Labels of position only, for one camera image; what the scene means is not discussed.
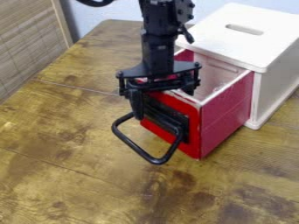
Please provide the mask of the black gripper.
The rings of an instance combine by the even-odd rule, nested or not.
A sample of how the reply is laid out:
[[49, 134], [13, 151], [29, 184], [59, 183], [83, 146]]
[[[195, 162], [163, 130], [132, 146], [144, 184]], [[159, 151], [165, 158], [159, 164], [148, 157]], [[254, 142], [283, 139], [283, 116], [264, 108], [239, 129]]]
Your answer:
[[135, 119], [144, 119], [144, 98], [141, 92], [182, 89], [194, 95], [200, 85], [199, 62], [174, 60], [174, 41], [178, 36], [141, 35], [143, 60], [132, 68], [116, 74], [119, 94], [129, 96]]

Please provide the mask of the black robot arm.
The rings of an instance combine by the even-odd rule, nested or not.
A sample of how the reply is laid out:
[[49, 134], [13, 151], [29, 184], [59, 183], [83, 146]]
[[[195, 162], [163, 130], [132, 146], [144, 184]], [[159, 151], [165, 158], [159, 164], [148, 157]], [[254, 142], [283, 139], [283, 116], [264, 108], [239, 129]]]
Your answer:
[[131, 103], [133, 116], [144, 119], [144, 93], [182, 89], [188, 95], [200, 85], [196, 62], [174, 60], [174, 45], [182, 34], [188, 43], [194, 37], [184, 24], [194, 19], [192, 0], [139, 0], [144, 18], [140, 30], [141, 62], [119, 71], [119, 94]]

